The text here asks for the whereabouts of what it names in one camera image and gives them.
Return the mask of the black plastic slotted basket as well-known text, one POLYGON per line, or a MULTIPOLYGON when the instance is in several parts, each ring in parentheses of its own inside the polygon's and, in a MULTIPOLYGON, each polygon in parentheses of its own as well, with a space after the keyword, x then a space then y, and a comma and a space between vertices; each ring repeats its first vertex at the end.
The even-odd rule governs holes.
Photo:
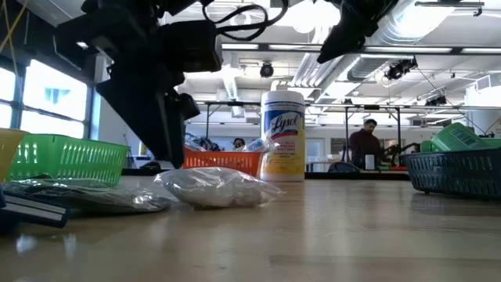
POLYGON ((501 201, 501 148, 402 156, 415 190, 501 201))

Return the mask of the black overhead rig bar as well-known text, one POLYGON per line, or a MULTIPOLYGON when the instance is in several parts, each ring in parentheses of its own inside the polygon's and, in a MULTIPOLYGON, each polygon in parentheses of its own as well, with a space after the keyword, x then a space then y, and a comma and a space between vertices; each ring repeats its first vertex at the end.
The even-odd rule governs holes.
MULTIPOLYGON (((318 44, 275 44, 275 43, 223 43, 223 51, 249 52, 312 52, 320 53, 318 44)), ((501 47, 489 46, 425 46, 425 45, 368 45, 354 54, 375 55, 433 55, 433 56, 501 56, 501 47)))

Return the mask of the large bright window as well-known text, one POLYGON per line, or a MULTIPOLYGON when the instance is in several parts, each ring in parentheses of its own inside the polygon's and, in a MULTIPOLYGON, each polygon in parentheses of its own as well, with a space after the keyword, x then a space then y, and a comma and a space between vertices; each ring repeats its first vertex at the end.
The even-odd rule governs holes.
POLYGON ((0 128, 85 136, 88 86, 37 60, 0 60, 0 128))

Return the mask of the black background rig frame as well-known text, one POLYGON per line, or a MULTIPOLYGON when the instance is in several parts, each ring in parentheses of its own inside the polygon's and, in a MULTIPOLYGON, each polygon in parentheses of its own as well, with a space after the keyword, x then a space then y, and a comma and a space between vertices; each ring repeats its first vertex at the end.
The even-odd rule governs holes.
MULTIPOLYGON (((193 121, 192 118, 188 120, 189 124, 201 124, 205 125, 205 136, 209 136, 209 127, 210 125, 261 125, 261 117, 263 113, 261 110, 264 108, 259 102, 251 102, 251 101, 197 101, 196 104, 198 106, 202 106, 202 114, 205 118, 204 121, 193 121), (223 121, 211 121, 211 116, 216 112, 219 112, 221 107, 241 107, 241 108, 249 108, 252 109, 253 112, 259 116, 259 119, 256 121, 243 121, 236 122, 230 121, 229 118, 224 118, 223 121)), ((306 123, 307 126, 310 127, 344 127, 345 130, 345 142, 348 143, 348 130, 351 126, 349 123, 350 118, 357 113, 361 113, 363 111, 368 111, 370 113, 378 112, 381 110, 385 110, 393 119, 396 120, 397 125, 395 126, 397 129, 397 144, 393 149, 392 161, 394 162, 397 156, 404 152, 404 148, 402 146, 402 125, 401 125, 401 109, 409 108, 406 105, 378 105, 378 104, 322 104, 322 103, 306 103, 305 109, 307 110, 306 116, 312 115, 318 117, 328 116, 327 110, 336 109, 334 113, 343 113, 344 114, 344 123, 332 123, 332 122, 321 122, 315 121, 313 123, 306 123)))

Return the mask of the yellow plastic basket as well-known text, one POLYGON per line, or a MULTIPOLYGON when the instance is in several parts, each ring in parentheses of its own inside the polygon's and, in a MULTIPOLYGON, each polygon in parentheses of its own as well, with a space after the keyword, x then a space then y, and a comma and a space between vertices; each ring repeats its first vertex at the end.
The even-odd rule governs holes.
POLYGON ((0 183, 5 181, 17 148, 26 134, 19 129, 0 128, 0 183))

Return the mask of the clear bag of cotton balls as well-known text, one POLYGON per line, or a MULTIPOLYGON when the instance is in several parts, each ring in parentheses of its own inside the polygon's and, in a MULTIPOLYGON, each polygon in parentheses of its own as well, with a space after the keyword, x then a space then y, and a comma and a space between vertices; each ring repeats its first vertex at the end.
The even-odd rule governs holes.
POLYGON ((197 208, 255 207, 284 195, 280 188, 231 168, 169 170, 156 175, 154 182, 197 208))

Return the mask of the orange plastic basket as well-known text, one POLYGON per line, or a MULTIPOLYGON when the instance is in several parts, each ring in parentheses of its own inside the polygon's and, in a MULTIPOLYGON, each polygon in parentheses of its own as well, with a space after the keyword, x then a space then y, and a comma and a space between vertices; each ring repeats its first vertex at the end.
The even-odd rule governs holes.
POLYGON ((257 176, 261 167, 262 153, 234 151, 194 151, 184 149, 182 168, 221 167, 231 168, 248 175, 257 176))

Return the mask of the silver ventilation duct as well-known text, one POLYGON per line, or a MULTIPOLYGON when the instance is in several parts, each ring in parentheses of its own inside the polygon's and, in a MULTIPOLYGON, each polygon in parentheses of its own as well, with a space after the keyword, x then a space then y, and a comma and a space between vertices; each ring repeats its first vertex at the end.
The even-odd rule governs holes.
MULTIPOLYGON (((379 23, 378 30, 366 39, 366 45, 414 45, 436 29, 455 8, 417 6, 416 2, 438 0, 400 0, 379 23)), ((363 81, 382 67, 388 59, 365 58, 360 55, 348 71, 349 81, 363 81)))

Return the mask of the Lysol wipes canister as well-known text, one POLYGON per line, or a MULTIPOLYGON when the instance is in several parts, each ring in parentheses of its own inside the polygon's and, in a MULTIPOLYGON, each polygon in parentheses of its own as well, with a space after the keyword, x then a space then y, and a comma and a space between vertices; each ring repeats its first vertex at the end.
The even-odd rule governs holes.
POLYGON ((305 100, 299 92, 268 91, 261 97, 261 136, 275 149, 262 158, 260 177, 269 182, 305 180, 305 100))

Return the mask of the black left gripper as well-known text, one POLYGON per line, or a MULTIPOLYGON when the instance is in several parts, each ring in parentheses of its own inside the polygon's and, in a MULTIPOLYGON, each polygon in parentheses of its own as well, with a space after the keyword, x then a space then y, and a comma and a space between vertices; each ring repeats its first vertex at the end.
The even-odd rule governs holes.
POLYGON ((175 90, 185 80, 186 51, 176 45, 170 26, 145 29, 129 14, 86 14, 57 26, 54 49, 78 68, 93 55, 109 59, 109 77, 96 85, 98 94, 156 160, 182 166, 184 122, 200 108, 175 90))

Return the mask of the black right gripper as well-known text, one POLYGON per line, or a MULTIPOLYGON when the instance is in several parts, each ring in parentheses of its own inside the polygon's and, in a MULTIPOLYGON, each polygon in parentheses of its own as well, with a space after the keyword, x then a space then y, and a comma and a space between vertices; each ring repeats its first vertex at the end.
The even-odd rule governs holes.
POLYGON ((342 0, 341 20, 324 41, 317 58, 325 63, 360 50, 366 37, 378 29, 378 22, 399 0, 342 0))

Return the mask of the green plastic basket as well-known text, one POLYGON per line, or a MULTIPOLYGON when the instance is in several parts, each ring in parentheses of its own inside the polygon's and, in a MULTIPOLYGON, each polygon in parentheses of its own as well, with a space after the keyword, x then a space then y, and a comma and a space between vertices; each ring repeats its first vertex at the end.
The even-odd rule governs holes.
POLYGON ((7 171, 8 181, 49 175, 54 179, 90 179, 115 186, 127 146, 53 134, 27 134, 7 171))

